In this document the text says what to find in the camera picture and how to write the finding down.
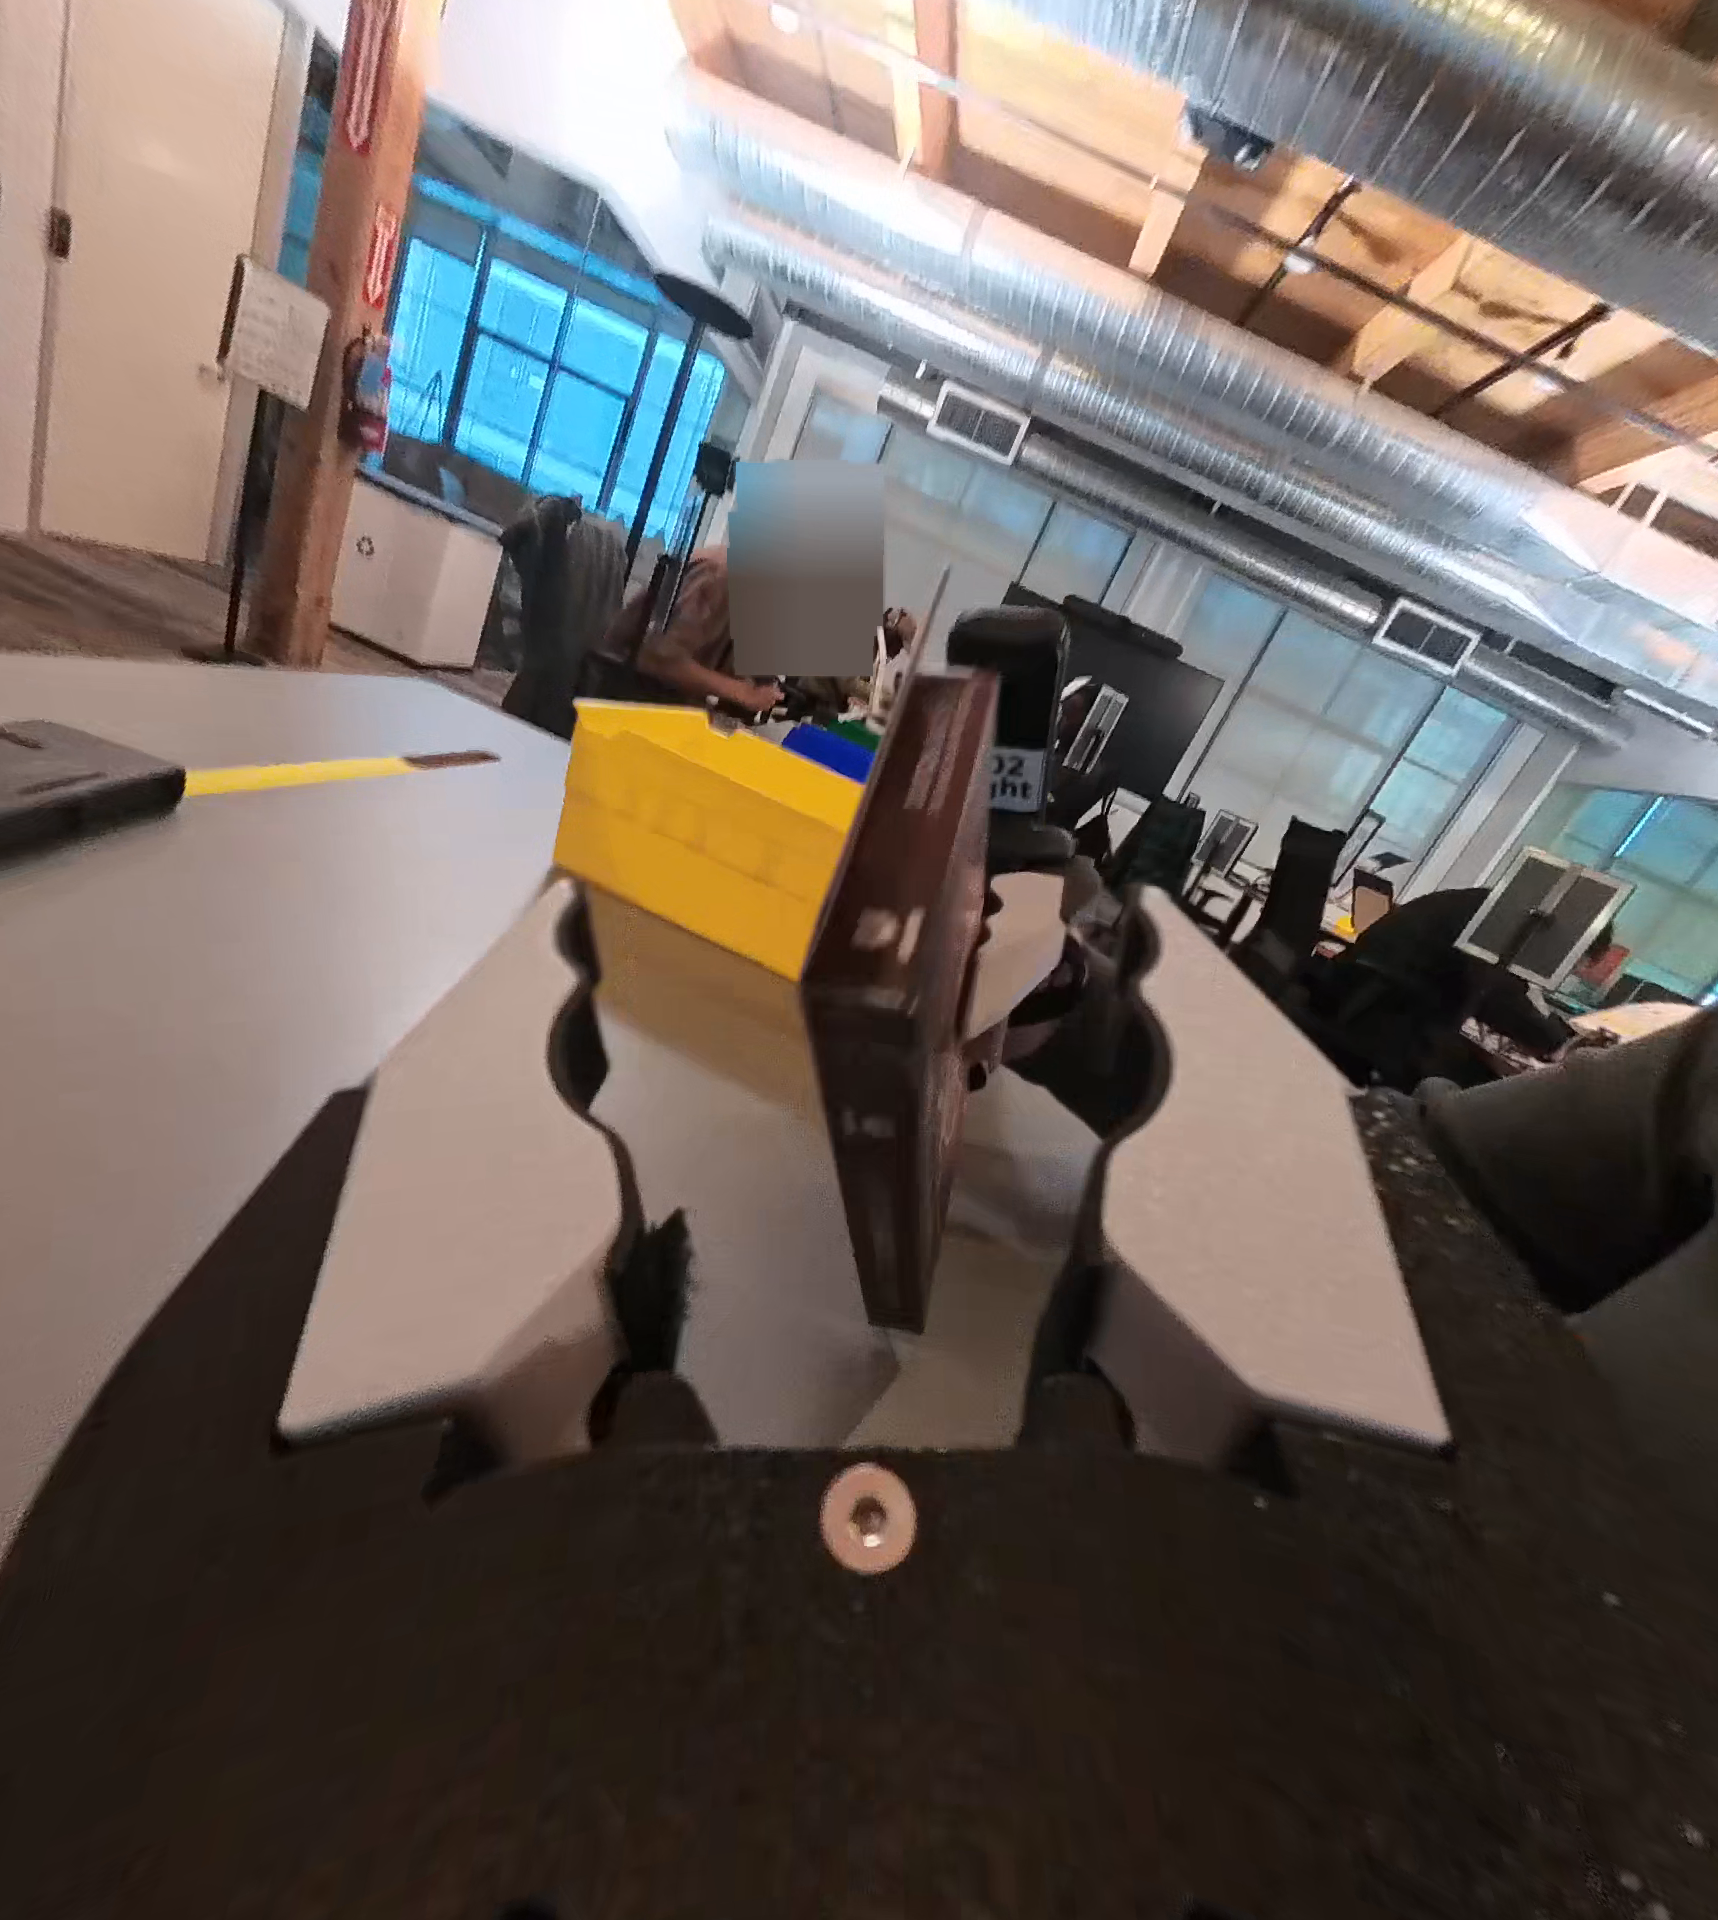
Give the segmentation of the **black flat case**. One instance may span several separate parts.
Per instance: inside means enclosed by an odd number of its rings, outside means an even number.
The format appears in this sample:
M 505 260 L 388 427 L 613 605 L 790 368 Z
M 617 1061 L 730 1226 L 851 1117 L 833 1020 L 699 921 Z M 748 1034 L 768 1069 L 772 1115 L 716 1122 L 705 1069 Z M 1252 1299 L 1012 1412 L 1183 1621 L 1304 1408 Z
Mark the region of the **black flat case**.
M 52 719 L 0 724 L 0 864 L 170 815 L 182 763 Z

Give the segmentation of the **silver ventilation duct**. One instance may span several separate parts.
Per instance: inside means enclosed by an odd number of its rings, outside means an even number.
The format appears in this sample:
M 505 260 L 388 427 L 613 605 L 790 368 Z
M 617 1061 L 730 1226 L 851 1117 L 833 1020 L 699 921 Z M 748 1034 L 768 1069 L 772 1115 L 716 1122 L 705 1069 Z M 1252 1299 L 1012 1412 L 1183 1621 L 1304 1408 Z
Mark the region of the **silver ventilation duct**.
M 1637 621 L 1531 557 L 1505 454 L 1034 226 L 681 67 L 666 143 L 705 260 L 1039 419 L 1177 467 L 1617 685 Z

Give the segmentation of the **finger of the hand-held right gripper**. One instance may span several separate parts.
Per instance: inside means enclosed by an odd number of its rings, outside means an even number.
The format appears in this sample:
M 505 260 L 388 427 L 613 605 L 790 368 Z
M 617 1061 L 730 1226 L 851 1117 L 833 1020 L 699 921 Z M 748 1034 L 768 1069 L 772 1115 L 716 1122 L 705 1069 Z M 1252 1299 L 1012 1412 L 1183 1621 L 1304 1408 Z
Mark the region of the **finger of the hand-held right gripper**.
M 965 1057 L 1034 1057 L 1068 1020 L 1064 889 L 1064 869 L 990 877 L 964 1017 Z

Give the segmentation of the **white recycling cabinet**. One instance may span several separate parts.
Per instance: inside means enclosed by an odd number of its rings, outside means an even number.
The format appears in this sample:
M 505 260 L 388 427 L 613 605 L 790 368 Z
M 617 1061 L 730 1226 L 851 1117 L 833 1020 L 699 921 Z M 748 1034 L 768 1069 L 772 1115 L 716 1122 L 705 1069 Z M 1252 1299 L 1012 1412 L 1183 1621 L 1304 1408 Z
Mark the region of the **white recycling cabinet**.
M 361 472 L 329 621 L 413 669 L 472 670 L 498 567 L 498 532 L 486 518 Z

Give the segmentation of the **person's right forearm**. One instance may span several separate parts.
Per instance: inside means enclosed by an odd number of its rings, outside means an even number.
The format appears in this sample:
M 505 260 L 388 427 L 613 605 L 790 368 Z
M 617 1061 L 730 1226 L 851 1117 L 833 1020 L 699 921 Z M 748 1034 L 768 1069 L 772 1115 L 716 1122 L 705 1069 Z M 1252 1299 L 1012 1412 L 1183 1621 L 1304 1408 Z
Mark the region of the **person's right forearm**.
M 1414 1115 L 1473 1208 L 1564 1315 L 1648 1284 L 1718 1309 L 1718 1004 Z

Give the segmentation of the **white sign board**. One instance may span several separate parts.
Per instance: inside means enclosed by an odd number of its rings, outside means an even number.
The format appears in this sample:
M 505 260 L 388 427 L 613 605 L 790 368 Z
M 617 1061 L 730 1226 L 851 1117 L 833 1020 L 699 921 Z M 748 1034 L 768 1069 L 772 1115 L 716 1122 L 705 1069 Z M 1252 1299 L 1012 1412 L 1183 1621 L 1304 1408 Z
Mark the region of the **white sign board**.
M 224 306 L 216 370 L 309 412 L 325 327 L 325 300 L 241 253 Z

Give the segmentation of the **wooden support post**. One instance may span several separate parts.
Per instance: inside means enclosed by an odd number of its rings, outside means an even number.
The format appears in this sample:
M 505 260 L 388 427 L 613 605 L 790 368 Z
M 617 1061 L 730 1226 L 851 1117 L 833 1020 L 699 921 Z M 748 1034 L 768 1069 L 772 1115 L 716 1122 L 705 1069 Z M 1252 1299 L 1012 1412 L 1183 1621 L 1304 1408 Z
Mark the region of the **wooden support post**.
M 320 669 L 351 513 L 358 431 L 344 431 L 344 354 L 380 332 L 410 197 L 444 2 L 351 2 L 321 155 L 309 294 L 325 304 L 311 400 L 288 414 L 252 582 L 248 650 Z

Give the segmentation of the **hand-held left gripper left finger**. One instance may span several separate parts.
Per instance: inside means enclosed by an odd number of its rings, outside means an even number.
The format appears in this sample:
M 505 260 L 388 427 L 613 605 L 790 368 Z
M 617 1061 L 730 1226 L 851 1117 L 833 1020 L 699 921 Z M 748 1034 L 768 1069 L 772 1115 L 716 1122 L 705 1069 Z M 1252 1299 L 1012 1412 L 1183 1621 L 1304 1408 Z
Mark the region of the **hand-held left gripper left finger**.
M 596 1447 L 681 1284 L 593 1104 L 584 898 L 551 877 L 364 1084 L 275 1418 L 288 1442 L 449 1419 L 495 1464 Z

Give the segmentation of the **dark office chair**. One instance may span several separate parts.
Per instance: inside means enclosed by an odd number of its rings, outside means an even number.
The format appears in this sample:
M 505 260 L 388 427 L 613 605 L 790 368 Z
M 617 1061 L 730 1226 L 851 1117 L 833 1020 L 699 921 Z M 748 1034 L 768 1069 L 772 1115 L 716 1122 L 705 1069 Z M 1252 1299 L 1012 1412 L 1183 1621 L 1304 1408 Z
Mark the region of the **dark office chair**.
M 629 536 L 584 513 L 577 498 L 528 498 L 503 530 L 518 590 L 517 669 L 503 711 L 567 740 L 584 661 L 601 648 L 629 591 Z

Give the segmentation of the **red fire extinguisher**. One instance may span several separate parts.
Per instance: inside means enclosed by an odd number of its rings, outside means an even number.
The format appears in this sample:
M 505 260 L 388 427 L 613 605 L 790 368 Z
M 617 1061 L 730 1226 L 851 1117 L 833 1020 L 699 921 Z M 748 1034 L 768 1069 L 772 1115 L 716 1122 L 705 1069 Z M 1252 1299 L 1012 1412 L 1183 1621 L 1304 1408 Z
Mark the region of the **red fire extinguisher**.
M 361 458 L 386 458 L 390 424 L 390 340 L 372 329 L 341 349 L 340 442 Z

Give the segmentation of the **yellow tape measure strip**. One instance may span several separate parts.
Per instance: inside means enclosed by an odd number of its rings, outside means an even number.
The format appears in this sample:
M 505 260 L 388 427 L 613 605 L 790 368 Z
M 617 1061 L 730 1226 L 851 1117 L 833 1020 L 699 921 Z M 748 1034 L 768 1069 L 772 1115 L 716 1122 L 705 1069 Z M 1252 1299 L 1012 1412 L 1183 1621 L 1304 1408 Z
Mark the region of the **yellow tape measure strip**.
M 405 779 L 413 772 L 452 772 L 493 766 L 489 750 L 452 750 L 428 756 L 349 756 L 349 761 L 303 761 L 303 763 L 236 763 L 216 768 L 191 768 L 183 776 L 183 798 L 220 798 L 251 792 L 279 792 L 298 787 L 376 783 Z

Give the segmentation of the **yellow plastic bin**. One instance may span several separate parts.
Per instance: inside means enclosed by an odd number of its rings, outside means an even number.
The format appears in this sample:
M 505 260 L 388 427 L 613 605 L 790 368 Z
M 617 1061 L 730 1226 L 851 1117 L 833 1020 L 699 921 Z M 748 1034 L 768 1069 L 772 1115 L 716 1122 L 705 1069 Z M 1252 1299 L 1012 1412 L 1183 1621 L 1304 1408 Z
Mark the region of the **yellow plastic bin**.
M 864 787 L 699 708 L 577 699 L 555 869 L 802 979 Z

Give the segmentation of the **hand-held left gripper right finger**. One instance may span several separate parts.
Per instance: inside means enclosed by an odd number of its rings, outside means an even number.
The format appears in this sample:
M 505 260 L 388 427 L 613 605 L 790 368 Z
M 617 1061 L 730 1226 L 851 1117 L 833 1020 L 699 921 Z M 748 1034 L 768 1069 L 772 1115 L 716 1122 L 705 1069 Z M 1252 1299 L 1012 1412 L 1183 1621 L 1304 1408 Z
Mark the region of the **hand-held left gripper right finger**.
M 1349 1084 L 1171 895 L 1034 1057 L 1095 1138 L 1034 1332 L 1034 1441 L 1229 1471 L 1277 1428 L 1448 1460 Z

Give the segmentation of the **black computer monitor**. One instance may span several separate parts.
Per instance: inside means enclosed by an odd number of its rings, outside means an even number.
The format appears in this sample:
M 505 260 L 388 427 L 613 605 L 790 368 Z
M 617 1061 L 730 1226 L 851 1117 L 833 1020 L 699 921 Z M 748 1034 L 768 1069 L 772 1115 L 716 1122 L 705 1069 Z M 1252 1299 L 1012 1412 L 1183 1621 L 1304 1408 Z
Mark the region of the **black computer monitor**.
M 1078 711 L 1061 766 L 1102 792 L 1155 798 L 1227 685 L 1183 661 L 1181 641 L 1091 597 L 1064 596 L 1054 607 L 1068 621 L 1064 698 Z

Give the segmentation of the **brown box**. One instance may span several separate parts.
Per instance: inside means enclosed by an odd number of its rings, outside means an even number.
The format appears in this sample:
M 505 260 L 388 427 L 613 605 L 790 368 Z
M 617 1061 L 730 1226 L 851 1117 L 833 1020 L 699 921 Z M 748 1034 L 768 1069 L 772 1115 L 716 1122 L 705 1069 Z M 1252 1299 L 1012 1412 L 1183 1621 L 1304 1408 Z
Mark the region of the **brown box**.
M 900 687 L 802 970 L 864 1311 L 908 1336 L 928 1328 L 964 1130 L 997 717 L 985 670 Z

